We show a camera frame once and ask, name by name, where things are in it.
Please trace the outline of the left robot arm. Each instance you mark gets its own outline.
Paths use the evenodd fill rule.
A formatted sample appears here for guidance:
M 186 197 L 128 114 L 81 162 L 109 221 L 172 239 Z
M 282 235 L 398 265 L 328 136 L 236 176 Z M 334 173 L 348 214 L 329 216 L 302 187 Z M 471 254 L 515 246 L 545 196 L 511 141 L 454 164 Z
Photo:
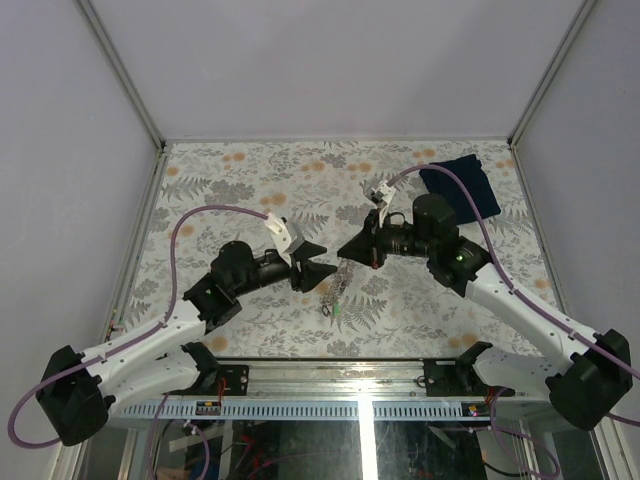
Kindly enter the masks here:
M 256 257 L 247 243 L 228 242 L 209 271 L 163 316 L 81 352 L 71 346 L 55 351 L 36 400 L 58 440 L 65 446 L 82 443 L 111 415 L 155 395 L 212 392 L 218 362 L 201 338 L 237 315 L 245 294 L 280 282 L 294 292 L 313 290 L 337 271 L 316 262 L 326 251 L 304 242 L 292 256 L 268 249 Z

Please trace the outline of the metal base rail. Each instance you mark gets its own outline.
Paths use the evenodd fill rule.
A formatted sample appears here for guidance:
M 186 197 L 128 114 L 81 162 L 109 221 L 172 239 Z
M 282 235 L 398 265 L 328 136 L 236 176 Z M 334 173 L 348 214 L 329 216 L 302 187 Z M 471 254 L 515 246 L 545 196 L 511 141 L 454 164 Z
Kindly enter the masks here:
M 456 360 L 221 357 L 248 367 L 247 396 L 260 400 L 379 400 L 483 397 L 487 387 Z

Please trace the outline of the dark blue folded cloth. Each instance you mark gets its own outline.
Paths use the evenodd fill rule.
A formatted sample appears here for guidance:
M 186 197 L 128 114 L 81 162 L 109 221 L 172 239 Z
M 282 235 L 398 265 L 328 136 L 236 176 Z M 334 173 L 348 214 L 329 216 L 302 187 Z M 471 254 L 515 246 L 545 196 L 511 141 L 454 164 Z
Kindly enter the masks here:
M 475 154 L 436 162 L 436 165 L 451 172 L 464 185 L 483 220 L 501 214 L 501 208 L 489 179 Z M 454 210 L 458 225 L 476 221 L 470 202 L 454 179 L 445 173 L 430 169 L 422 169 L 419 175 L 427 191 L 441 195 Z

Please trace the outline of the large metal keyring disc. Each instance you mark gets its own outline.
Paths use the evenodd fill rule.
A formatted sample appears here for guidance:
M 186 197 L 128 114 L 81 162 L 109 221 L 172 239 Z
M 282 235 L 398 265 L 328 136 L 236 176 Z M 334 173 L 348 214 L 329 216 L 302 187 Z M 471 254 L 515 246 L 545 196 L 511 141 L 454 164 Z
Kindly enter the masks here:
M 328 287 L 322 293 L 320 300 L 322 315 L 331 320 L 336 318 L 333 316 L 334 305 L 340 306 L 340 300 L 353 280 L 355 262 L 342 259 L 337 267 L 337 272 L 330 276 Z

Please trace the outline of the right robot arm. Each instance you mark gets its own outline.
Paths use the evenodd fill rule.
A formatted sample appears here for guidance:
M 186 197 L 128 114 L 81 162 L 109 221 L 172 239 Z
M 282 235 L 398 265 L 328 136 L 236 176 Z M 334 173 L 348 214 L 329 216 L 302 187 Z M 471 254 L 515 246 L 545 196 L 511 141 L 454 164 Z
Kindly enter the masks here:
M 419 196 L 412 216 L 410 222 L 394 224 L 371 210 L 339 257 L 374 269 L 389 255 L 424 258 L 440 285 L 491 311 L 540 352 L 534 358 L 496 346 L 481 348 L 474 360 L 456 369 L 463 392 L 507 387 L 546 398 L 581 430 L 599 424 L 631 389 L 637 373 L 628 340 L 614 329 L 597 332 L 516 282 L 489 251 L 460 234 L 454 210 L 442 196 Z

